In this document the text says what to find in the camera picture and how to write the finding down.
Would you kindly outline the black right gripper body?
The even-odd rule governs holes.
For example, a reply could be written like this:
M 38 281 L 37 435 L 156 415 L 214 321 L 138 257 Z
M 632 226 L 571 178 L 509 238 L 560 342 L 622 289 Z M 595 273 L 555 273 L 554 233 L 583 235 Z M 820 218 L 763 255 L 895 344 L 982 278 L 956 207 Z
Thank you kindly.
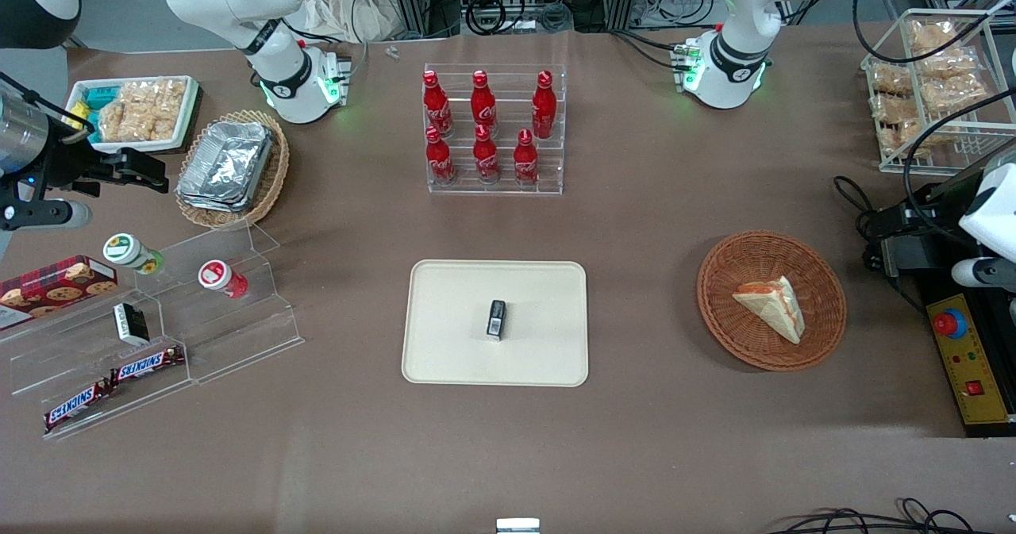
M 92 148 L 86 130 L 47 128 L 31 131 L 31 199 L 52 188 L 97 197 L 103 183 L 118 184 L 116 159 Z

